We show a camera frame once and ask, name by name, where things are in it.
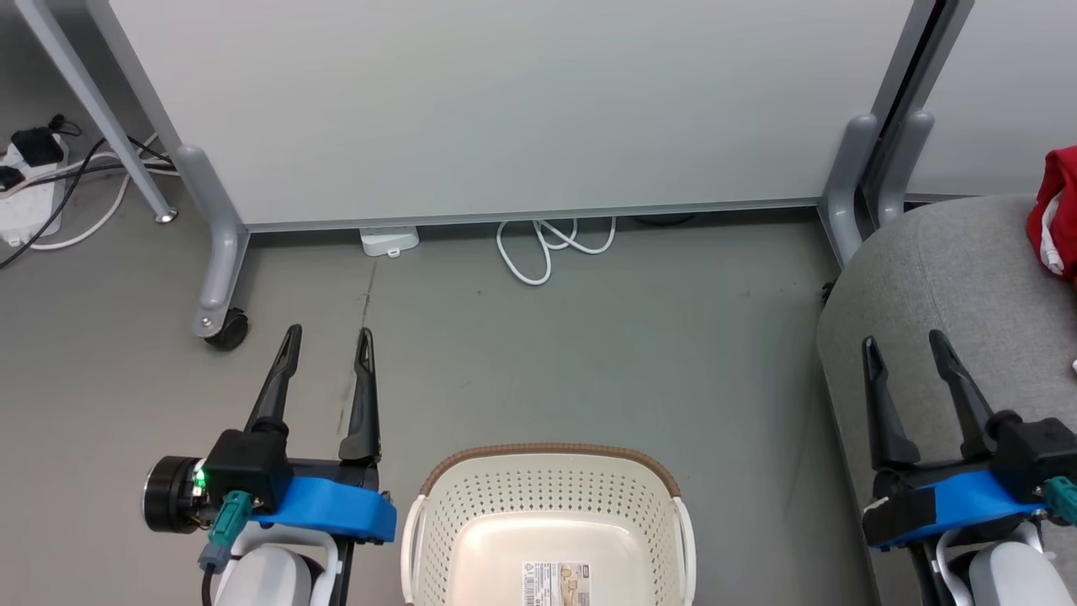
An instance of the metal frame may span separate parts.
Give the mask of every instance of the metal frame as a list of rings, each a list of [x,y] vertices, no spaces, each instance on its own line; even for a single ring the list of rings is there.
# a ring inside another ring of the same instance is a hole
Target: metal frame
[[[71,42],[68,41],[64,30],[56,23],[56,16],[45,5],[44,0],[15,0],[15,5],[18,6],[23,18],[41,41],[41,45],[45,47],[45,52],[56,64],[75,96],[86,107],[86,111],[97,123],[113,151],[120,156],[120,160],[127,168],[131,180],[135,181],[135,185],[142,192],[150,208],[156,214],[156,221],[158,223],[170,222],[176,217],[176,209],[165,201],[165,196],[160,195],[160,189],[150,178],[150,172],[138,158],[138,154],[127,140],[116,116],[104,102],[104,97],[101,96],[101,91],[89,77],[89,73],[86,72],[86,66],[75,54]]]
[[[971,4],[973,0],[952,1],[965,5]],[[52,56],[53,60],[60,68],[60,72],[65,79],[67,79],[68,83],[79,95],[80,100],[83,101],[89,110],[90,115],[101,127],[102,131],[106,132],[109,141],[116,149],[117,154],[124,158],[124,165],[130,170],[136,184],[139,185],[151,207],[157,212],[157,220],[160,222],[170,221],[176,215],[176,210],[165,203],[160,192],[156,188],[153,181],[150,180],[142,164],[137,160],[115,116],[104,105],[99,90],[90,81],[82,62],[75,56],[62,31],[60,31],[52,12],[44,4],[44,0],[16,0],[16,5],[18,5],[27,23],[42,41],[42,44],[44,44],[50,56]],[[884,130],[886,130],[887,124],[893,122],[895,107],[903,100],[900,97],[903,86],[905,85],[904,80],[911,69],[912,61],[915,59],[918,44],[923,36],[924,28],[929,22],[934,6],[935,0],[913,0],[909,17],[906,20],[905,28],[891,58],[886,73],[883,76],[871,112],[854,116],[847,125],[829,177],[827,178],[826,186],[820,198],[691,203],[645,208],[581,209],[560,212],[558,216],[609,216],[611,214],[815,206],[826,235],[834,246],[838,264],[844,267],[845,263],[852,257],[863,241],[854,210],[856,192],[861,183],[864,182],[865,171],[869,170],[869,166],[871,166],[869,161],[879,153],[880,142],[882,141],[880,133],[885,135]],[[160,99],[154,91],[149,77],[145,75],[145,71],[135,55],[130,42],[120,27],[115,14],[108,5],[108,0],[92,0],[88,3],[88,8],[113,55],[123,69],[124,74],[131,84],[131,88],[135,90],[150,121],[157,129],[166,149],[172,153],[173,160],[180,170],[184,183],[187,185],[196,206],[209,224],[211,238],[210,259],[199,295],[198,311],[193,322],[193,333],[197,337],[212,337],[221,330],[251,231],[355,228],[388,224],[435,224],[548,217],[543,213],[519,213],[512,216],[425,216],[421,220],[397,219],[369,222],[341,221],[333,223],[244,225],[232,201],[228,199],[228,195],[206,153],[197,145],[190,142],[185,144],[180,139],[165,112]],[[937,75],[938,69],[941,69],[941,60],[934,67],[934,72],[929,70],[925,71],[924,77],[921,79],[923,82],[934,82],[933,77],[926,76],[931,73]],[[906,139],[915,138],[915,135],[920,132],[911,128],[906,130],[912,131],[905,137]],[[914,156],[918,154],[912,155],[912,164],[914,164]],[[883,172],[889,167],[890,163],[882,164]]]
[[[926,24],[929,29],[918,42],[922,52],[910,66],[908,82],[895,104],[895,118],[884,126],[864,175],[864,197],[876,228],[905,212],[909,179],[935,125],[935,116],[924,111],[924,103],[976,2],[936,1],[938,16],[933,24]]]

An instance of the barcode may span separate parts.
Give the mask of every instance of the barcode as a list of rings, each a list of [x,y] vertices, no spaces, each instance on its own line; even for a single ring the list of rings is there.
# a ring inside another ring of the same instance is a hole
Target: barcode
[[[523,577],[523,606],[536,606],[534,573]]]

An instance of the product label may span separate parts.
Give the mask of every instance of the product label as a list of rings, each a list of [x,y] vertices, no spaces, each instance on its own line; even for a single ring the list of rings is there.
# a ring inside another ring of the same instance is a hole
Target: product label
[[[523,563],[523,606],[590,604],[590,565],[578,562]]]

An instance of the caster wheel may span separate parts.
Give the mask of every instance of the caster wheel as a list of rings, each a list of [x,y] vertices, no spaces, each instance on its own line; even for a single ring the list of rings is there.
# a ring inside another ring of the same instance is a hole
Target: caster wheel
[[[250,327],[251,325],[243,311],[238,308],[232,308],[224,315],[224,326],[221,327],[221,332],[213,337],[207,337],[204,341],[218,352],[232,352],[236,348],[239,348],[239,344],[247,339],[247,333],[250,330]]]

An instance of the gray ottoman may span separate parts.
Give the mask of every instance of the gray ottoman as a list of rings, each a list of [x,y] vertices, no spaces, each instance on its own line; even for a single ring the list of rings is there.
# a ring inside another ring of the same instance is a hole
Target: gray ottoman
[[[861,342],[875,336],[890,389],[922,461],[959,459],[961,431],[927,332],[941,329],[995,411],[1057,417],[1077,431],[1077,288],[1051,277],[1024,234],[1031,196],[943,201],[872,235],[838,279],[819,351],[857,505],[871,499]],[[1045,525],[1077,593],[1077,529]],[[872,552],[881,603],[919,604],[908,554]]]

